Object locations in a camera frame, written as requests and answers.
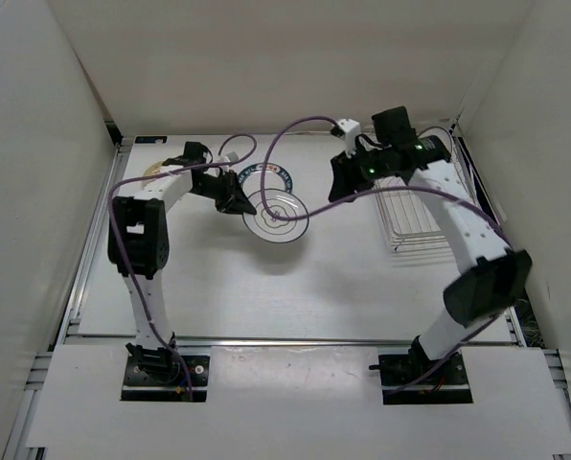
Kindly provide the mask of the cream plate with calligraphy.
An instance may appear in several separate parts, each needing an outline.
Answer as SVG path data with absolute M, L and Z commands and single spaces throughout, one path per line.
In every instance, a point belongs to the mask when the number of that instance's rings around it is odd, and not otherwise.
M 177 165 L 165 165 L 163 162 L 156 162 L 150 165 L 142 174 L 142 180 L 152 182 L 161 177 L 162 174 L 171 173 L 178 168 Z

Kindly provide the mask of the white plate flower outline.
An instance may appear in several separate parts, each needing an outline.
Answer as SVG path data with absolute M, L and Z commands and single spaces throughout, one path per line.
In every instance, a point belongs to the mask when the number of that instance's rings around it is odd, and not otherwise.
M 278 189 L 266 189 L 263 204 L 261 192 L 249 197 L 256 210 L 255 215 L 244 214 L 243 223 L 255 236 L 272 243 L 290 243 L 302 238 L 308 231 L 308 209 L 304 202 L 292 193 Z

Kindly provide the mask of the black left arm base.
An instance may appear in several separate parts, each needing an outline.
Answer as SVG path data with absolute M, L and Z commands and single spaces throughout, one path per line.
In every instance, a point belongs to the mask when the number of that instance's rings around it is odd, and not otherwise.
M 131 343 L 120 399 L 123 402 L 205 403 L 209 355 L 183 355 L 187 369 L 165 349 L 145 350 Z

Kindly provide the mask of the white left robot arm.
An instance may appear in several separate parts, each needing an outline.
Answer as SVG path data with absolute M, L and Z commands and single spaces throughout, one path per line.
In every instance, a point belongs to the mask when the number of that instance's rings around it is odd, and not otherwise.
M 162 275 L 169 256 L 167 213 L 185 195 L 212 200 L 226 215 L 255 215 L 234 165 L 250 157 L 212 155 L 199 142 L 160 163 L 155 173 L 116 183 L 109 191 L 107 255 L 128 290 L 136 336 L 126 348 L 140 371 L 162 384 L 192 384 L 166 312 Z

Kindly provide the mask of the white plate green rim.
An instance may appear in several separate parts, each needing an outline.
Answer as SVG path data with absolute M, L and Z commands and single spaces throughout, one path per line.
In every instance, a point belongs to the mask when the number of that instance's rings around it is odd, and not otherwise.
M 247 196 L 251 196 L 260 190 L 262 172 L 262 163 L 251 164 L 239 172 L 239 183 Z M 268 163 L 264 174 L 264 186 L 266 189 L 292 193 L 293 179 L 291 174 L 282 166 Z

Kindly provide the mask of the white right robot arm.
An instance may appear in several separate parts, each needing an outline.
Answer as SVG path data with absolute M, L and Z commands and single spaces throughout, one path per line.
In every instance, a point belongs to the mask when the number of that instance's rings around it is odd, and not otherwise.
M 443 291 L 444 309 L 414 339 L 409 371 L 423 383 L 445 368 L 443 357 L 475 337 L 491 319 L 522 294 L 532 259 L 514 250 L 491 218 L 477 208 L 451 158 L 435 134 L 418 134 L 400 106 L 372 118 L 376 140 L 366 140 L 359 122 L 340 119 L 331 135 L 345 148 L 331 160 L 329 201 L 352 201 L 383 178 L 396 177 L 414 192 L 443 233 L 458 277 Z

